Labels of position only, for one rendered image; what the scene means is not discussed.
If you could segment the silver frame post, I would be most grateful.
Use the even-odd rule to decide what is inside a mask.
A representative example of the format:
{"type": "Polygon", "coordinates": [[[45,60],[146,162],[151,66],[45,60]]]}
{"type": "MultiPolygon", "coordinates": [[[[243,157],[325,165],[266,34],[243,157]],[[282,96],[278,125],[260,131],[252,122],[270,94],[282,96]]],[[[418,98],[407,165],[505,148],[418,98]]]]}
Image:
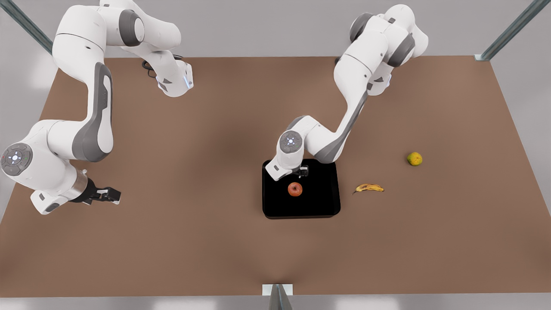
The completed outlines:
{"type": "Polygon", "coordinates": [[[262,296],[268,295],[268,310],[293,310],[288,298],[293,295],[292,284],[263,284],[262,296]]]}
{"type": "Polygon", "coordinates": [[[27,16],[12,0],[0,0],[0,8],[26,31],[50,55],[53,54],[53,41],[27,16]]]}
{"type": "Polygon", "coordinates": [[[475,54],[478,62],[490,61],[497,55],[551,0],[532,0],[530,5],[496,38],[481,54],[475,54]]]}

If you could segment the yellow spotted banana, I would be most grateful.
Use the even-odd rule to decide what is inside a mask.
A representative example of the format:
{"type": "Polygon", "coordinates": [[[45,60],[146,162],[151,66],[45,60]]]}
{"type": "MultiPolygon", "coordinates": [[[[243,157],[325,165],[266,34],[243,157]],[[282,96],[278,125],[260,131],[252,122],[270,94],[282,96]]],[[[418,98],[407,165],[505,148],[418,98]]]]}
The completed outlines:
{"type": "Polygon", "coordinates": [[[354,192],[352,194],[354,195],[357,192],[366,192],[366,191],[384,192],[384,188],[382,188],[378,184],[361,184],[354,189],[354,192]]]}

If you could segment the black square tray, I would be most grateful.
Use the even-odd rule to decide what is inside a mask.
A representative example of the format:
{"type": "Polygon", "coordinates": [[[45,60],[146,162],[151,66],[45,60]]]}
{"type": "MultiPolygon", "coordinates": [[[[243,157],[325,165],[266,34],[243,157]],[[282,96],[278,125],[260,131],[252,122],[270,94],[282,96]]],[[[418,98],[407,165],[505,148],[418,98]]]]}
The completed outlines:
{"type": "Polygon", "coordinates": [[[269,161],[262,168],[263,213],[270,219],[329,218],[341,210],[336,164],[322,164],[316,159],[303,159],[308,165],[307,177],[290,174],[278,181],[266,171],[269,161]],[[303,187],[301,196],[288,193],[288,185],[298,182],[303,187]]]}

